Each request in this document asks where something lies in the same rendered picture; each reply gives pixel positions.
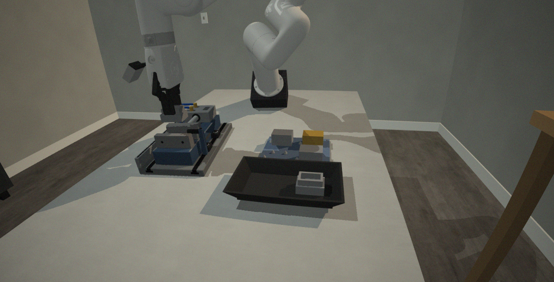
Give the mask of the brass-yellow rectangular block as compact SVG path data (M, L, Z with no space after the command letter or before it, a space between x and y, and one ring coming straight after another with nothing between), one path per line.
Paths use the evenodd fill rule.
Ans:
M303 144L306 145L323 145L324 131L304 130Z

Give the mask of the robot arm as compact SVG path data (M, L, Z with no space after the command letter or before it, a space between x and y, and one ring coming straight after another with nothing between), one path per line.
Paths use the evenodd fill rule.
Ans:
M195 16L216 0L135 0L144 47L175 43L171 15ZM262 22L252 22L244 30L243 40L255 75L255 91L265 97L281 92L281 67L306 38L310 20L301 10L306 0L271 0L265 10L267 21L278 36ZM155 32L155 33L154 33ZM143 35L144 34L144 35ZM139 79L146 63L128 64L123 79ZM257 81L256 81L257 80Z

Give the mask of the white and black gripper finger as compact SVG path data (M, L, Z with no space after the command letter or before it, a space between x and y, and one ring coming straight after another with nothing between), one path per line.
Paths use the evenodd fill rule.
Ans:
M180 99L180 84L174 86L170 89L171 94L171 100L174 100L174 105L182 105L181 99Z
M166 91L166 93L162 92ZM164 115L175 115L174 101L171 100L170 89L161 88L158 75L154 72L152 95L157 96L161 102Z

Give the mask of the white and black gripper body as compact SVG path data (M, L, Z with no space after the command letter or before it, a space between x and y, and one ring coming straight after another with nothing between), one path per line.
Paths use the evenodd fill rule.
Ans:
M171 46L171 47L170 47ZM184 72L176 43L144 47L147 76L152 88L154 72L160 86L173 88L184 80Z

